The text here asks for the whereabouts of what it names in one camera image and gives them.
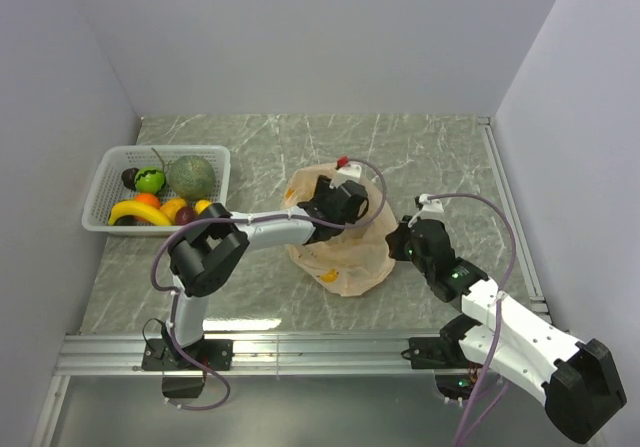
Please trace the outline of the orange translucent plastic bag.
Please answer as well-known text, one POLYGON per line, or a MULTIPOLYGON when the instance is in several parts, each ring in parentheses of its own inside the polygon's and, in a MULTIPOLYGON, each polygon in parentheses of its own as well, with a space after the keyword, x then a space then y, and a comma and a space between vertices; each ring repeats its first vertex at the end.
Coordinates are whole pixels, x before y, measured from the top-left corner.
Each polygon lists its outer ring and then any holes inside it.
MULTIPOLYGON (((321 164, 297 170, 287 184, 282 207, 309 200, 317 178, 331 180, 336 167, 321 164)), ((393 270, 385 236, 397 226, 382 191, 364 174, 360 183, 368 194, 368 212, 355 224, 328 241, 288 245, 290 259, 327 291, 342 297, 360 296, 383 282, 393 270)))

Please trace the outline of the orange fruit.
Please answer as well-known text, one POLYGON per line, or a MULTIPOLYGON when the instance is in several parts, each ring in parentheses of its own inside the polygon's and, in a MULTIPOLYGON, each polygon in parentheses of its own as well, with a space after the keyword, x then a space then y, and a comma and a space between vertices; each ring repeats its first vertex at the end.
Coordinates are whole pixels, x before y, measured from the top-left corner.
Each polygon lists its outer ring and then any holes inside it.
POLYGON ((161 201, 154 194, 151 194, 151 193, 138 193, 134 197, 134 200, 138 202, 142 202, 156 209, 160 209, 162 206, 161 201))

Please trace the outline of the yellow banana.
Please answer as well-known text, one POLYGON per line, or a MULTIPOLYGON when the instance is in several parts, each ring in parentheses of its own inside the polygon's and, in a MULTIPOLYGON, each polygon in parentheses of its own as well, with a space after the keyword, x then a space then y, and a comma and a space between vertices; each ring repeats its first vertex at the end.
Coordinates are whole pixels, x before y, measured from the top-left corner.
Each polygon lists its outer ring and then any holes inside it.
POLYGON ((116 203, 111 209, 108 225, 113 226, 120 218, 126 216, 140 217, 155 226, 170 227, 173 225, 169 217, 158 208, 136 200, 116 203))

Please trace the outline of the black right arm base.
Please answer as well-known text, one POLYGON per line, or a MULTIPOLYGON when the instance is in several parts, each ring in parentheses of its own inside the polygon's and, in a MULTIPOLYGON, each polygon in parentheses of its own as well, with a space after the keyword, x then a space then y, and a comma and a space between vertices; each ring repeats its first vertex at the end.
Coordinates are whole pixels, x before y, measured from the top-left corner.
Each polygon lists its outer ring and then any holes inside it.
POLYGON ((412 370, 434 371, 436 388, 444 400, 463 406, 477 381, 478 364, 464 356, 460 341, 479 325, 478 321, 460 314, 442 327, 437 337, 410 337, 408 347, 400 355, 412 370))

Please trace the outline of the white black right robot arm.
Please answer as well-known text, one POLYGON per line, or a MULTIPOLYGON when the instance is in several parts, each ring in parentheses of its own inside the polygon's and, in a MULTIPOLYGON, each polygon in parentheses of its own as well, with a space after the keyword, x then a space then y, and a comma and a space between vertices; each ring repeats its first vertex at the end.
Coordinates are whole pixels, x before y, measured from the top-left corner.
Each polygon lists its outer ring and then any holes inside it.
POLYGON ((517 385, 568 439, 588 443, 627 403, 609 348, 556 329, 457 256, 443 222, 405 216, 387 235, 389 255, 412 263, 459 316, 440 331, 445 362, 471 361, 517 385))

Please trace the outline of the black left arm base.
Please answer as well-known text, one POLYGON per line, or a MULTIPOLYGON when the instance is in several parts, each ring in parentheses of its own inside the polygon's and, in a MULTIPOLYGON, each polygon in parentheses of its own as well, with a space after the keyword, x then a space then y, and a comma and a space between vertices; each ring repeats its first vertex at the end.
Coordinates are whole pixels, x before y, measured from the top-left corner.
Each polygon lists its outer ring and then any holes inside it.
POLYGON ((152 318, 160 326, 160 336, 149 338, 145 329, 142 337, 145 343, 141 370, 163 374, 161 390, 170 402, 192 401, 204 392, 208 368, 216 372, 229 371, 233 356, 233 341, 230 339, 206 339, 202 337, 193 345, 183 347, 182 355, 173 344, 168 329, 160 319, 152 318))

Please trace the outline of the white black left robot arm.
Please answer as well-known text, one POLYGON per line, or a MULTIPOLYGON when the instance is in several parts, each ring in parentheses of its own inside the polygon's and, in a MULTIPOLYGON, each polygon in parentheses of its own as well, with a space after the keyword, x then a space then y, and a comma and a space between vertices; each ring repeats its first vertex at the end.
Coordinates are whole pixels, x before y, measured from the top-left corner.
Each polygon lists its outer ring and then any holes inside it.
POLYGON ((353 179, 338 184, 317 179, 309 201, 286 210, 232 213, 223 205, 205 209, 196 225, 168 248, 176 282, 165 355, 177 368, 189 369, 201 357, 200 340, 208 298, 218 291, 248 253, 284 245, 328 241, 367 213, 368 194, 353 179))

